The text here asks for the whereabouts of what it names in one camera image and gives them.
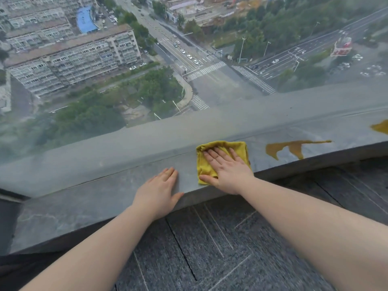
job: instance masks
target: forearm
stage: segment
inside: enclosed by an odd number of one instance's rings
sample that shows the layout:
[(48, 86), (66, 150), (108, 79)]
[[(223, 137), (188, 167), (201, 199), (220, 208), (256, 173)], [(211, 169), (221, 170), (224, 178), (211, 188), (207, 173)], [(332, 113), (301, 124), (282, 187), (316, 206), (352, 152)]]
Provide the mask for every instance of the forearm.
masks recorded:
[(128, 207), (64, 254), (22, 291), (109, 291), (152, 217)]
[(240, 194), (341, 290), (386, 290), (388, 227), (256, 178)]

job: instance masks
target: crosswalk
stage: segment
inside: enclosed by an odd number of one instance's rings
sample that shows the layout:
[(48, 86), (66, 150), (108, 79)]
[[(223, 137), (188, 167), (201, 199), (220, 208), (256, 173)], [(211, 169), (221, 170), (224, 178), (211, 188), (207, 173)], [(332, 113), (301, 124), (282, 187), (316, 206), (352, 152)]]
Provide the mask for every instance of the crosswalk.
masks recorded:
[(192, 81), (193, 79), (199, 78), (200, 76), (203, 76), (207, 73), (210, 73), (211, 71), (215, 71), (223, 66), (225, 66), (225, 62), (218, 62), (216, 64), (213, 64), (211, 66), (208, 66), (206, 68), (203, 68), (201, 70), (198, 70), (194, 73), (189, 74), (188, 76), (185, 76), (186, 81)]
[(197, 107), (199, 110), (204, 110), (207, 108), (210, 108), (201, 98), (199, 98), (197, 95), (194, 95), (191, 99), (191, 103)]
[(270, 85), (264, 83), (261, 79), (259, 79), (257, 76), (252, 74), (246, 68), (241, 67), (241, 66), (237, 66), (237, 65), (232, 65), (232, 68), (237, 70), (243, 76), (247, 77), (251, 82), (253, 82), (258, 87), (260, 87), (264, 92), (269, 93), (270, 95), (273, 94), (273, 93), (276, 93), (276, 90), (273, 87), (271, 87)]

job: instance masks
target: spill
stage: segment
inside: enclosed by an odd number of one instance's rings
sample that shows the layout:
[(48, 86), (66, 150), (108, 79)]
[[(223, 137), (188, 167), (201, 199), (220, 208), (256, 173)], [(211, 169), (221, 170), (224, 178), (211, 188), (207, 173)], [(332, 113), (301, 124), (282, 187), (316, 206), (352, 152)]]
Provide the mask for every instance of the spill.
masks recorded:
[(380, 132), (388, 135), (388, 119), (383, 120), (378, 124), (372, 124), (371, 128), (376, 132)]
[(326, 141), (310, 141), (310, 140), (298, 140), (291, 142), (283, 142), (283, 143), (272, 143), (267, 144), (265, 146), (265, 153), (269, 156), (274, 157), (276, 160), (279, 160), (277, 157), (277, 153), (282, 151), (284, 147), (288, 146), (289, 151), (294, 154), (299, 159), (303, 159), (304, 156), (302, 154), (302, 144), (321, 144), (321, 143), (331, 143), (331, 140)]

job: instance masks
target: blue roof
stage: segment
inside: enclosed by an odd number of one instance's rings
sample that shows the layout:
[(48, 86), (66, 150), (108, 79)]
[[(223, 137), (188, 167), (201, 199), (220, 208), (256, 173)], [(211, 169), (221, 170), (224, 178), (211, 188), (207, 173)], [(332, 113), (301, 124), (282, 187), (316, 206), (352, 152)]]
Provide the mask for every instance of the blue roof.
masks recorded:
[(77, 12), (77, 26), (83, 34), (98, 29), (90, 17), (91, 8), (92, 6), (83, 7)]

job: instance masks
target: cleaning cloth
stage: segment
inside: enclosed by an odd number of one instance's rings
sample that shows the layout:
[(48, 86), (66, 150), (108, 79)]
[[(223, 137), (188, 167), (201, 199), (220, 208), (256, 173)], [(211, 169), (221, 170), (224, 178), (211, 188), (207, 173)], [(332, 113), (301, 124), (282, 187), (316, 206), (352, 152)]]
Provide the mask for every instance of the cleaning cloth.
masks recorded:
[(200, 185), (208, 185), (204, 181), (199, 179), (200, 175), (209, 175), (213, 177), (217, 177), (217, 173), (210, 166), (208, 161), (203, 156), (203, 151), (206, 151), (210, 148), (218, 147), (226, 154), (228, 154), (231, 158), (233, 156), (230, 154), (229, 148), (232, 148), (236, 151), (237, 155), (241, 157), (241, 159), (251, 168), (251, 164), (248, 158), (248, 147), (245, 142), (227, 142), (227, 141), (214, 141), (207, 144), (202, 144), (197, 147), (197, 172), (198, 172), (198, 184)]

